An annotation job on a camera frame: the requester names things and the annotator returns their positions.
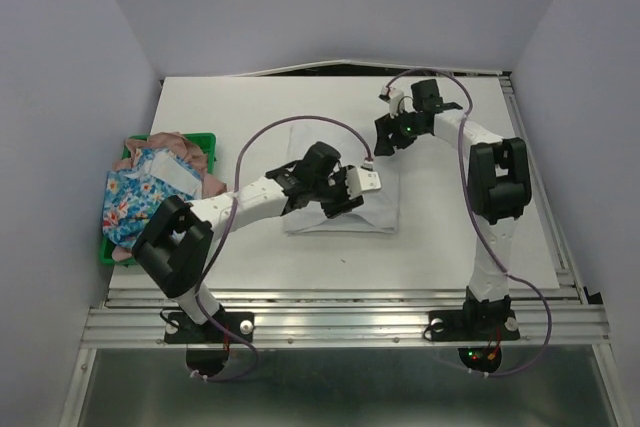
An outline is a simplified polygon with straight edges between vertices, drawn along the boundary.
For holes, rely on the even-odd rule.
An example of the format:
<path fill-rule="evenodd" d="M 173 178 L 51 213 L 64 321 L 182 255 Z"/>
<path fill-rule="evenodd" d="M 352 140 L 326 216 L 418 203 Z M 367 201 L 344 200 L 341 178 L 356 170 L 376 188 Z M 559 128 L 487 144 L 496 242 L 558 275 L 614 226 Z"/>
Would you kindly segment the white skirt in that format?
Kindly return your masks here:
<path fill-rule="evenodd" d="M 360 165 L 365 149 L 356 136 L 342 127 L 320 121 L 298 121 L 290 129 L 287 156 L 300 159 L 315 142 L 334 147 L 346 164 Z M 313 202 L 283 219 L 284 231 L 291 235 L 315 232 L 353 232 L 395 234 L 399 227 L 400 172 L 394 159 L 383 157 L 374 162 L 382 188 L 366 194 L 362 206 L 352 212 L 328 219 L 319 204 Z"/>

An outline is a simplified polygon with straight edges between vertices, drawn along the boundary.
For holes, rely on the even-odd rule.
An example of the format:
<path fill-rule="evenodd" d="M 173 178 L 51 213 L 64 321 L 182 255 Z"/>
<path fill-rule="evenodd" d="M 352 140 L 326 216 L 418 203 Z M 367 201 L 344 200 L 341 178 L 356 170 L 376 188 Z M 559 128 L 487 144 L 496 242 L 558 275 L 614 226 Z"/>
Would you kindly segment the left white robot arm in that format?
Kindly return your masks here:
<path fill-rule="evenodd" d="M 328 219 L 351 212 L 381 189 L 370 161 L 343 166 L 340 153 L 317 142 L 302 159 L 265 173 L 236 192 L 184 201 L 174 195 L 159 205 L 132 248 L 133 257 L 165 297 L 188 317 L 199 340 L 215 339 L 223 307 L 204 285 L 223 241 L 256 222 L 282 217 L 311 203 Z"/>

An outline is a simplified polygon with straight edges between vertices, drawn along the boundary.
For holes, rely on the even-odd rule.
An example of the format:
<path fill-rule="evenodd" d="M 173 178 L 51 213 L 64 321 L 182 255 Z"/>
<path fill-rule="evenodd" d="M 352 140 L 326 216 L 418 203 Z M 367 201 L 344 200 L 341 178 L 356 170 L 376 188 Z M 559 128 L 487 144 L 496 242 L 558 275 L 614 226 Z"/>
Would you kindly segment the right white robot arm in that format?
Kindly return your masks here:
<path fill-rule="evenodd" d="M 495 314 L 506 316 L 510 309 L 507 261 L 516 222 L 532 200 L 526 143 L 471 121 L 468 108 L 443 100 L 434 79 L 413 84 L 408 97 L 387 84 L 379 98 L 389 112 L 374 122 L 376 156 L 392 156 L 423 135 L 446 142 L 458 154 L 464 201 L 477 236 L 460 325 L 466 334 L 482 337 L 495 327 Z"/>

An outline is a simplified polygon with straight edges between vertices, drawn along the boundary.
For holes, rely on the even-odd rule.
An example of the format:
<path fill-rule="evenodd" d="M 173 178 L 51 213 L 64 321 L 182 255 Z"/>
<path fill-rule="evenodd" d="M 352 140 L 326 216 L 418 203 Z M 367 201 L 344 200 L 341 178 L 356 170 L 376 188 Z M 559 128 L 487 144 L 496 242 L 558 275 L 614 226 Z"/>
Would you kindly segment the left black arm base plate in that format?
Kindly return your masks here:
<path fill-rule="evenodd" d="M 206 320 L 202 325 L 196 324 L 178 308 L 163 309 L 159 317 L 165 323 L 164 342 L 166 344 L 239 344 L 239 341 L 232 339 L 210 321 Z M 254 314 L 252 312 L 226 312 L 221 309 L 213 319 L 244 341 L 253 341 Z"/>

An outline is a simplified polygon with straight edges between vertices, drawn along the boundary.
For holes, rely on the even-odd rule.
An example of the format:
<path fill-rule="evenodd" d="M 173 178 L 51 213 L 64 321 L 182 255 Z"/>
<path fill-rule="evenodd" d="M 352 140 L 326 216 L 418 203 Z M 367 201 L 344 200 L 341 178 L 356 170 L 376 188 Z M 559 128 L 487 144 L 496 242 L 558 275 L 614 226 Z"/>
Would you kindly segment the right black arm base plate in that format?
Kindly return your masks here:
<path fill-rule="evenodd" d="M 489 340 L 516 341 L 521 338 L 515 312 L 506 316 L 472 319 L 462 310 L 434 310 L 428 312 L 429 323 L 423 337 L 432 342 L 479 343 Z"/>

